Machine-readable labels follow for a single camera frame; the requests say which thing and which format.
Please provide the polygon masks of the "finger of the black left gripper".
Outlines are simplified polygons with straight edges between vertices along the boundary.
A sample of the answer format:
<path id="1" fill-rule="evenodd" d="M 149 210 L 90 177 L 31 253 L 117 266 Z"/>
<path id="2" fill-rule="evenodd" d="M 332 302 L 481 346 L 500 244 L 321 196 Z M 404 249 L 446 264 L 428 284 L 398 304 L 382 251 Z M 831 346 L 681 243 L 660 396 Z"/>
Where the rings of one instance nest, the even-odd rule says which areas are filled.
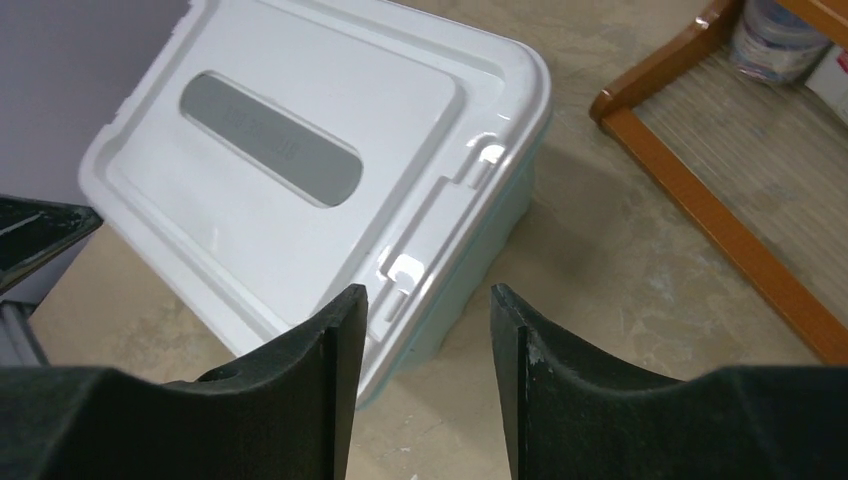
<path id="1" fill-rule="evenodd" d="M 1 196 L 1 292 L 6 293 L 97 230 L 88 206 Z"/>

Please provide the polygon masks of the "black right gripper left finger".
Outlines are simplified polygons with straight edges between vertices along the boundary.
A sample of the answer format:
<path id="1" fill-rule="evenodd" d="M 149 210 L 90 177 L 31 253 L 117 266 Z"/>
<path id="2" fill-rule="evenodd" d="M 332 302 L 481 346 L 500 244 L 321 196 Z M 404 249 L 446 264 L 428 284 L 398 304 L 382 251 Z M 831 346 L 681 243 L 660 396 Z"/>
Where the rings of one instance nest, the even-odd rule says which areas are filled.
<path id="1" fill-rule="evenodd" d="M 192 382 L 107 367 L 1 372 L 5 479 L 342 479 L 366 289 Z"/>

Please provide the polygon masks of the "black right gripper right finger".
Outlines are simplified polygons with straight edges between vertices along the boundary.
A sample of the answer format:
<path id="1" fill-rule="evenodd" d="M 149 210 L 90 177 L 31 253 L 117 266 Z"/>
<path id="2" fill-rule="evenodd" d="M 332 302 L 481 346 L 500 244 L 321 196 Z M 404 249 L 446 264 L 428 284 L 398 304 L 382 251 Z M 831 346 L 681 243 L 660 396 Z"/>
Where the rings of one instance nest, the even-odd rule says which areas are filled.
<path id="1" fill-rule="evenodd" d="M 490 331 L 515 479 L 843 479 L 847 371 L 643 369 L 493 286 Z"/>

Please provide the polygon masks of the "white plastic tray lid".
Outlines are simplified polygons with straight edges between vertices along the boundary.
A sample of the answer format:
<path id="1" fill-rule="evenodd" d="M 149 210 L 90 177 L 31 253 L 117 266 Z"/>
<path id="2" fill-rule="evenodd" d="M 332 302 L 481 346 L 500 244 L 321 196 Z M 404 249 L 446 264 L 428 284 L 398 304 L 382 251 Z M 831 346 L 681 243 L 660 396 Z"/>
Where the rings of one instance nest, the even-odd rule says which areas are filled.
<path id="1" fill-rule="evenodd" d="M 194 1 L 79 184 L 235 355 L 365 286 L 360 393 L 551 118 L 543 58 L 389 1 Z"/>

